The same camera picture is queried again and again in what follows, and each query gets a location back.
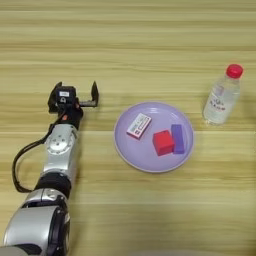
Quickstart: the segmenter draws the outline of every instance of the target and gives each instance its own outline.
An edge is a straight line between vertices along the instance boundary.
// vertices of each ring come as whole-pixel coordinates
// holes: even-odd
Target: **wooden table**
[[[13,157],[55,119],[53,86],[64,81],[87,99],[96,80],[100,107],[82,123],[69,205],[70,255],[256,255],[255,0],[2,0],[0,11],[1,236],[26,196],[13,187]],[[207,126],[203,105],[230,63],[245,69],[241,97],[224,126]],[[161,175],[133,169],[113,144],[121,112],[152,100],[179,108],[196,131],[190,160]],[[43,152],[23,158],[26,186]]]

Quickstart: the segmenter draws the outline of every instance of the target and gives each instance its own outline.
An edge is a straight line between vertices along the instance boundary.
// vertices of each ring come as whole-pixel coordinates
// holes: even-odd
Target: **round plate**
[[[140,140],[137,140],[127,135],[126,131],[139,113],[152,120]],[[182,125],[185,153],[158,156],[153,145],[153,134],[171,131],[172,124]],[[114,140],[118,153],[127,163],[142,171],[161,173],[173,170],[188,160],[193,150],[194,131],[188,118],[176,108],[160,102],[145,102],[129,108],[119,117]]]

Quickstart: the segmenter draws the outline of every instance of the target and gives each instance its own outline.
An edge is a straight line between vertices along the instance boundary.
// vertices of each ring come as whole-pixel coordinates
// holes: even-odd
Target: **plastic bottle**
[[[212,88],[203,116],[208,123],[223,124],[240,94],[240,77],[243,68],[240,65],[229,65],[226,74]]]

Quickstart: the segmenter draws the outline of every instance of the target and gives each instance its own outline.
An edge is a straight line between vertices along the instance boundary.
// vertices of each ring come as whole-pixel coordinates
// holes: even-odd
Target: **purple block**
[[[184,154],[184,141],[182,136],[182,126],[180,124],[173,124],[172,128],[172,137],[175,142],[173,154]]]

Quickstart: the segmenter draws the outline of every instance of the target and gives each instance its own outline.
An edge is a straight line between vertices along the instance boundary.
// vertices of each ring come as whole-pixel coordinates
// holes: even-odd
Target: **red block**
[[[174,150],[174,140],[168,130],[154,133],[153,144],[158,156],[166,155]]]

